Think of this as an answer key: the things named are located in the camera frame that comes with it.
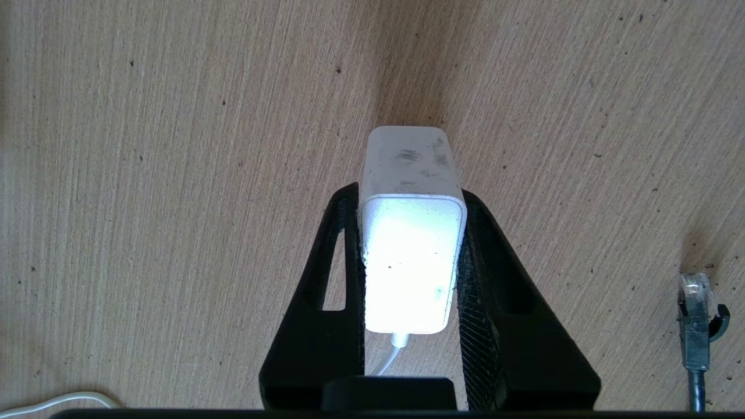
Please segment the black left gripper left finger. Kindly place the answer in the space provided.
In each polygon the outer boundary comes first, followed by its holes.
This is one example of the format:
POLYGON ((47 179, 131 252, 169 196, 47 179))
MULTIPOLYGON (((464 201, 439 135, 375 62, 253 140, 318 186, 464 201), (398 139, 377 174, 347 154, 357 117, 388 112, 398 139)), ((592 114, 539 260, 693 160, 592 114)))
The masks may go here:
POLYGON ((259 372, 267 410, 319 410, 326 384, 364 374, 364 263, 359 246, 359 186, 333 193, 295 293, 259 372), (325 311, 335 245, 343 236, 345 306, 325 311))

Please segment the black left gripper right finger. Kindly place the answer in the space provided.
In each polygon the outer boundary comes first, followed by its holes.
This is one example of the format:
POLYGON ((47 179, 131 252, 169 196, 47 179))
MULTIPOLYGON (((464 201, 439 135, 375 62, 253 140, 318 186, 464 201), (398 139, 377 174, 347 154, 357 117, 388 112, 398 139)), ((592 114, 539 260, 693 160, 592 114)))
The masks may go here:
POLYGON ((457 263, 471 411, 593 410, 601 379, 551 310, 484 202, 464 191, 457 263))

